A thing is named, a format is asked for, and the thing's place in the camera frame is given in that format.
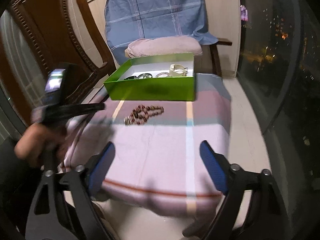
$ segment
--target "white bracelet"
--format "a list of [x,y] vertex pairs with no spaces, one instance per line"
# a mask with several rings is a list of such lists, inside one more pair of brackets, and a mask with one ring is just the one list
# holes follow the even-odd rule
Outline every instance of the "white bracelet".
[[[178,73],[175,70],[182,70],[182,73]],[[169,73],[172,77],[185,77],[187,75],[187,70],[188,68],[185,68],[184,66],[180,65],[180,64],[172,64],[170,66],[170,70]]]
[[156,75],[156,77],[162,76],[162,75],[167,75],[166,77],[170,77],[171,75],[168,72],[161,72]]

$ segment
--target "floor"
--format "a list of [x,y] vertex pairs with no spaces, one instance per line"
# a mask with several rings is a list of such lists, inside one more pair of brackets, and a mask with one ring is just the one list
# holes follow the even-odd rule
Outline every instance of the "floor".
[[[224,79],[223,82],[232,97],[229,162],[237,163],[248,171],[270,169],[258,122],[242,87],[237,79]],[[98,88],[92,91],[86,101],[96,90]],[[245,192],[235,227],[240,226],[245,219],[250,196],[250,191]],[[121,240],[179,240],[183,238],[181,231],[192,222],[192,219],[161,217],[144,208],[116,200],[99,204]]]

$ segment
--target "hand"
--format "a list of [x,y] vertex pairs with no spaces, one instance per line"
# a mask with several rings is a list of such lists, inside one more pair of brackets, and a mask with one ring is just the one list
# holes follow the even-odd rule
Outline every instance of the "hand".
[[39,156],[44,150],[44,146],[52,142],[60,145],[57,157],[59,161],[62,161],[67,152],[67,145],[64,144],[66,141],[65,135],[65,129],[61,132],[56,132],[42,124],[34,123],[28,127],[17,142],[14,148],[15,154],[19,159],[27,161],[31,167],[41,167],[42,163]]

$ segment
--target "wooden chair leg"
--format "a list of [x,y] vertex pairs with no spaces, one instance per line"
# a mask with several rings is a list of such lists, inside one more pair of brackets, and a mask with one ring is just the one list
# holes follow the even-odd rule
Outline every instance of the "wooden chair leg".
[[211,61],[212,61],[212,73],[216,74],[219,77],[222,77],[217,44],[210,45],[210,54],[211,54]]

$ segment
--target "cardboard box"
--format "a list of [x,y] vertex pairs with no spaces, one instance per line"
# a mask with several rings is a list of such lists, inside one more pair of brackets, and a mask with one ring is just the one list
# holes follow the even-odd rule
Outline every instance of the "cardboard box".
[[[187,76],[155,77],[160,72],[169,72],[171,64],[187,67]],[[193,69],[193,53],[132,58],[121,65],[104,86],[112,100],[194,101],[196,75]],[[153,78],[124,80],[142,73],[150,73]]]

